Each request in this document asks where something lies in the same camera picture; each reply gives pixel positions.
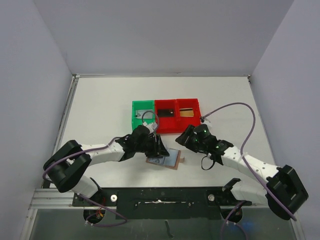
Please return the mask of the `tan leather card holder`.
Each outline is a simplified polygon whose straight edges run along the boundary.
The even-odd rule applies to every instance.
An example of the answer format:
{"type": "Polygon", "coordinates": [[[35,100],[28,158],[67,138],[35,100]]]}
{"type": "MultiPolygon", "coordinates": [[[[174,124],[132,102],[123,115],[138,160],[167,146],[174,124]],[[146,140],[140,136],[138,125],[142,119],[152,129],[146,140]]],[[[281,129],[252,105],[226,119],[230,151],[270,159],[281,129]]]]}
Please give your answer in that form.
{"type": "Polygon", "coordinates": [[[157,157],[157,158],[147,158],[146,163],[153,164],[156,166],[161,166],[164,168],[177,170],[180,163],[185,162],[185,158],[182,156],[182,153],[178,149],[170,148],[168,150],[169,156],[157,157]]]}

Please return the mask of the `red double plastic bin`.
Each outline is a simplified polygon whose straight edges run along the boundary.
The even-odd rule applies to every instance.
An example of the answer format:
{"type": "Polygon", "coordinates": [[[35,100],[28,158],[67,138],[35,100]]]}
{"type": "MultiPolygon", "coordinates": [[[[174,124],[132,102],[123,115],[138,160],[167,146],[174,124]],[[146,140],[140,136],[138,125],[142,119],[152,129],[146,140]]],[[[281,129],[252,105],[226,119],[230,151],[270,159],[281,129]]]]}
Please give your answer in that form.
{"type": "Polygon", "coordinates": [[[198,126],[201,124],[201,111],[197,98],[156,99],[154,104],[157,116],[158,109],[174,110],[174,117],[158,117],[157,134],[179,134],[189,125],[198,126]],[[194,117],[181,117],[181,108],[193,108],[194,117]]]}

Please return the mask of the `green plastic bin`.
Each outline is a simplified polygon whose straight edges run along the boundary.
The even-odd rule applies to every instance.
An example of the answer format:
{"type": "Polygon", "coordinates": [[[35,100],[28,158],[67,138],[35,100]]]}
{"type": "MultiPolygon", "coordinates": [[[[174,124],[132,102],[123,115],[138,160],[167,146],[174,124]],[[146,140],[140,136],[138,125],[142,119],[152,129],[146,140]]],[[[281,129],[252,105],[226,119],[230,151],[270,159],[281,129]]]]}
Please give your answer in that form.
{"type": "Polygon", "coordinates": [[[139,125],[142,125],[143,122],[147,122],[148,124],[156,122],[157,123],[157,117],[155,116],[155,101],[154,100],[135,100],[132,101],[132,108],[131,108],[131,126],[132,130],[136,129],[139,125]],[[137,119],[135,117],[135,111],[136,110],[151,110],[151,113],[153,113],[152,119],[137,119]]]}

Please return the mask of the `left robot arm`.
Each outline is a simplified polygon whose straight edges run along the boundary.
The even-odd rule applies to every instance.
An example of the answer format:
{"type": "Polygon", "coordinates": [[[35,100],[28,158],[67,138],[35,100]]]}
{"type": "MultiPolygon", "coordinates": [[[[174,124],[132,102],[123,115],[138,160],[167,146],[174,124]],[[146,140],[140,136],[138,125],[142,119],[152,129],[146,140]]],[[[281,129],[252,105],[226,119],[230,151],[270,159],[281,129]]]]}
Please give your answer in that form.
{"type": "Polygon", "coordinates": [[[85,176],[88,167],[106,162],[122,162],[137,153],[148,159],[168,157],[155,123],[142,124],[125,136],[116,136],[107,144],[85,145],[76,140],[66,142],[43,165],[43,179],[49,179],[60,193],[73,191],[95,206],[102,199],[101,188],[96,181],[85,176]]]}

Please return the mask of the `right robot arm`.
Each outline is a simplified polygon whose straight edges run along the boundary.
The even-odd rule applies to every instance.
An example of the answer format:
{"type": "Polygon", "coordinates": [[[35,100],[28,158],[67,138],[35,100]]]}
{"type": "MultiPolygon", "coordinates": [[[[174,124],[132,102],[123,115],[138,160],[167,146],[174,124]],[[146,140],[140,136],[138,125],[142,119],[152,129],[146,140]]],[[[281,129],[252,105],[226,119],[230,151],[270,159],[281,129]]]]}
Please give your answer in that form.
{"type": "Polygon", "coordinates": [[[266,163],[243,152],[232,143],[217,139],[206,124],[189,125],[175,140],[195,153],[202,153],[214,163],[232,168],[261,184],[250,189],[238,183],[222,192],[223,200],[230,205],[239,200],[268,205],[283,220],[295,219],[295,213],[309,198],[296,170],[266,163]]]}

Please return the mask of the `gold card in red bin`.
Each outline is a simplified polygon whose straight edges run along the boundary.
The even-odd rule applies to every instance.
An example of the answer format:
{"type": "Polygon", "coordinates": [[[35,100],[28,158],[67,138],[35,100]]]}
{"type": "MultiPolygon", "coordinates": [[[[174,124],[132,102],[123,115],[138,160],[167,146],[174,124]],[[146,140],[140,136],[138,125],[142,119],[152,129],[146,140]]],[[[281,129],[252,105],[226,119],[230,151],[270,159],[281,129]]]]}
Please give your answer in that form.
{"type": "Polygon", "coordinates": [[[180,108],[179,115],[183,118],[192,118],[195,114],[193,108],[180,108]]]}

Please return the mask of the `black card in red bin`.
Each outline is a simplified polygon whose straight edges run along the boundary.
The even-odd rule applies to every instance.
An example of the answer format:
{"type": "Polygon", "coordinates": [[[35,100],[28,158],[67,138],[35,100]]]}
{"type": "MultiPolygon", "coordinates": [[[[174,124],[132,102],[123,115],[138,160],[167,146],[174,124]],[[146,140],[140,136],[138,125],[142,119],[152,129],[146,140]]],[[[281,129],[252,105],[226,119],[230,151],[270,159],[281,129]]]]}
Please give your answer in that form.
{"type": "Polygon", "coordinates": [[[159,118],[171,118],[175,116],[175,112],[172,108],[162,108],[157,110],[159,118]]]}

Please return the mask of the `silver card in green bin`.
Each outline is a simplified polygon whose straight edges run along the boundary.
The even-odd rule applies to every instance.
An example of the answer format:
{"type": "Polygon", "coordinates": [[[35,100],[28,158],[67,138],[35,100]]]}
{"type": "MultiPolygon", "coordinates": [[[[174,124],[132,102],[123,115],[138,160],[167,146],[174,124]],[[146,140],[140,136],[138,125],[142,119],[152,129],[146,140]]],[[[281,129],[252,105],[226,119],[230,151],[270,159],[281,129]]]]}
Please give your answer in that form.
{"type": "Polygon", "coordinates": [[[151,111],[151,109],[138,109],[135,111],[135,117],[137,119],[152,119],[154,114],[151,111]]]}

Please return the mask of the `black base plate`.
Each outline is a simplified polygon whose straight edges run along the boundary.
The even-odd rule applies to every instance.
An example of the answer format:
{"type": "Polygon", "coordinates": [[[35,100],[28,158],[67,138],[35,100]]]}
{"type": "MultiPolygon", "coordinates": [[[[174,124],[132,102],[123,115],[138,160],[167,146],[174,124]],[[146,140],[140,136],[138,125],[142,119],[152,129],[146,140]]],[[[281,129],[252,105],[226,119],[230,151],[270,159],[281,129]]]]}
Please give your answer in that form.
{"type": "Polygon", "coordinates": [[[103,187],[91,200],[115,210],[116,220],[220,220],[240,203],[220,186],[103,187]]]}

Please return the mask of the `aluminium left rail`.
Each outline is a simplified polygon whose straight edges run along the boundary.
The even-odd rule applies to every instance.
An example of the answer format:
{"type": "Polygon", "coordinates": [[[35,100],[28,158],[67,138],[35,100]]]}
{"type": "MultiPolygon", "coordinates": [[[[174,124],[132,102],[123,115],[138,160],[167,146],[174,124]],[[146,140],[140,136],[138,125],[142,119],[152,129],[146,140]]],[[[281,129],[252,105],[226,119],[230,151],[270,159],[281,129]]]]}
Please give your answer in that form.
{"type": "Polygon", "coordinates": [[[59,128],[58,128],[56,141],[55,141],[53,152],[52,152],[53,155],[57,152],[57,150],[61,146],[62,139],[63,139],[64,132],[65,132],[65,128],[66,128],[66,125],[67,125],[67,122],[68,122],[70,110],[71,110],[71,107],[72,107],[72,104],[73,104],[73,100],[74,100],[74,97],[75,97],[75,93],[76,93],[76,90],[77,90],[77,86],[78,86],[78,82],[79,82],[80,77],[81,76],[79,74],[73,74],[72,75],[70,88],[69,88],[69,91],[68,91],[66,103],[65,103],[65,106],[64,106],[64,110],[63,110],[61,121],[60,121],[59,128]]]}

